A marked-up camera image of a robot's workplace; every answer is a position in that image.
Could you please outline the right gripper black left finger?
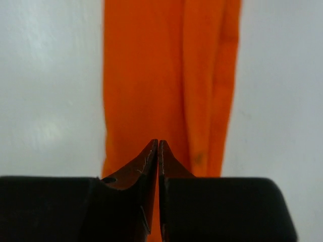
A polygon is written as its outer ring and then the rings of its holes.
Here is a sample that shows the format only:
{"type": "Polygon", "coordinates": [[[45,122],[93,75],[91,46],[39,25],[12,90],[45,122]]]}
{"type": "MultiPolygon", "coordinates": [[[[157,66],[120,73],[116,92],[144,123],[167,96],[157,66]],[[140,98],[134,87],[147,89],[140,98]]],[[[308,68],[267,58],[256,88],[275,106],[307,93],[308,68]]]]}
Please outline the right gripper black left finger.
{"type": "Polygon", "coordinates": [[[146,241],[158,141],[113,174],[1,177],[1,241],[146,241]]]}

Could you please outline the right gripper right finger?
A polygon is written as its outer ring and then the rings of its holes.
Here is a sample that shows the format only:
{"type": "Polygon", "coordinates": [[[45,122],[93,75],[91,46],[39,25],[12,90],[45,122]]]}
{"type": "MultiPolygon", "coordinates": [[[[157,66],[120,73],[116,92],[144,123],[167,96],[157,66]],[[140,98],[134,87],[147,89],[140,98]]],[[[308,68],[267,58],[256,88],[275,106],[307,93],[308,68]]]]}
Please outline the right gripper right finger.
{"type": "Polygon", "coordinates": [[[163,241],[297,241],[279,187],[261,177],[196,177],[160,141],[163,241]]]}

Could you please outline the orange t-shirt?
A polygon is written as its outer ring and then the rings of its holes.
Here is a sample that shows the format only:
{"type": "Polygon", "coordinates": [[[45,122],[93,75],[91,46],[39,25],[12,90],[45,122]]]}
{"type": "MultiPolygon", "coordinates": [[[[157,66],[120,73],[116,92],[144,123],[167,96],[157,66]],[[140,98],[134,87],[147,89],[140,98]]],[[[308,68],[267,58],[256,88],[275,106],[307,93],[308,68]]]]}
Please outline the orange t-shirt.
{"type": "Polygon", "coordinates": [[[107,176],[152,139],[219,176],[235,86],[241,1],[105,1],[107,176]]]}

